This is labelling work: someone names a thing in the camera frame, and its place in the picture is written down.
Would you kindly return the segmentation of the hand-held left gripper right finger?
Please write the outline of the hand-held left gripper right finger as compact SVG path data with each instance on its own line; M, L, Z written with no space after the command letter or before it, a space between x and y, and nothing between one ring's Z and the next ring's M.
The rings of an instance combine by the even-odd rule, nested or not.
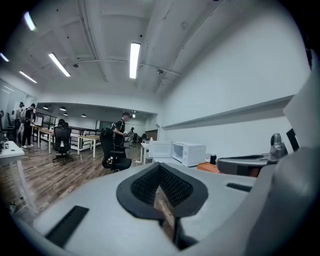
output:
M168 183L188 184L187 198L174 206L177 242L159 244L159 251L244 251L248 234L241 231L236 210L248 196L256 178L218 174L172 164L160 163L170 173Z

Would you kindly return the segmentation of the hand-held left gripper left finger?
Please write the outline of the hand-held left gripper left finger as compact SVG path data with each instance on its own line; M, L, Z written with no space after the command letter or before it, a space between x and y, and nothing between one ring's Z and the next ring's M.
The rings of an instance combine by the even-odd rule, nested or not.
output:
M140 219L118 202L116 190L126 178L145 168L130 167L92 179L47 208L33 228L45 236L72 207L88 209L65 250L80 256L173 256L177 247L159 222Z

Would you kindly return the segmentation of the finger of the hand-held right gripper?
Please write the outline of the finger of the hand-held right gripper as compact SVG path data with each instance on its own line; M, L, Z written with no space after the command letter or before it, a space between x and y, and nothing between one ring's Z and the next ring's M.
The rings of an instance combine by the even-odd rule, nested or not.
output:
M216 165L223 174L257 177L260 170L268 163L265 157L262 158L220 158Z

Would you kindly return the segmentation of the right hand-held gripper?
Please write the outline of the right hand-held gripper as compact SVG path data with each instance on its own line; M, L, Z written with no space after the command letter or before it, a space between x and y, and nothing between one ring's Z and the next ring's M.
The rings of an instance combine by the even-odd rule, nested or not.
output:
M269 108L284 115L290 124L285 135L272 135L271 162L301 148L320 148L320 66L314 67L297 94L277 100Z

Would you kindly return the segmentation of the white microwave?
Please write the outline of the white microwave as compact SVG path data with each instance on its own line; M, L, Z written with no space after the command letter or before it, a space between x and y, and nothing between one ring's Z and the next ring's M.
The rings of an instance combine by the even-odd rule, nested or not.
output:
M201 144L151 141L148 156L153 162L172 163L191 168L205 162L206 149L206 145Z

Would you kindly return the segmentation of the black office chair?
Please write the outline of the black office chair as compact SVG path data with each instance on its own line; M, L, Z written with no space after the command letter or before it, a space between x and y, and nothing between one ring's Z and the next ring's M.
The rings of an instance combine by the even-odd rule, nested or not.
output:
M73 161L73 158L70 156L71 132L72 129L69 127L69 124L65 122L63 119L60 119L58 121L57 126L53 128L53 149L57 153L56 157L52 160L53 163L59 159L62 159L63 164L66 163L65 160Z
M129 147L114 145L114 132L110 128L103 128L99 139L103 150L102 166L105 169L118 172L131 166L132 160L127 158L125 152L125 149L129 149Z

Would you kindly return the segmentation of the wooden top table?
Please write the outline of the wooden top table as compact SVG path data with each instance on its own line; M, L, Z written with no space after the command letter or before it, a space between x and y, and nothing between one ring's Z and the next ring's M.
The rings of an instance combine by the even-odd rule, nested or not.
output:
M89 149L92 151L92 157L96 157L96 147L101 145L100 137L98 135L79 135L77 137L77 155L80 155L80 151L82 150L83 140L85 142L89 142Z
M48 152L52 153L52 144L54 143L54 133L50 129L38 128L37 129L37 147L41 147L41 134L48 135Z

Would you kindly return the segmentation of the white desk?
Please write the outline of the white desk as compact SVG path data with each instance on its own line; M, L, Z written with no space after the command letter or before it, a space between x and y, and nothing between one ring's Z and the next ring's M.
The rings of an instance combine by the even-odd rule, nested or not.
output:
M9 164L11 176L13 178L18 197L25 201L26 207L31 215L36 216L39 213L39 210L30 193L25 178L22 165L22 157L24 155L25 152L13 141L6 141L4 143L4 149L0 153L0 166Z

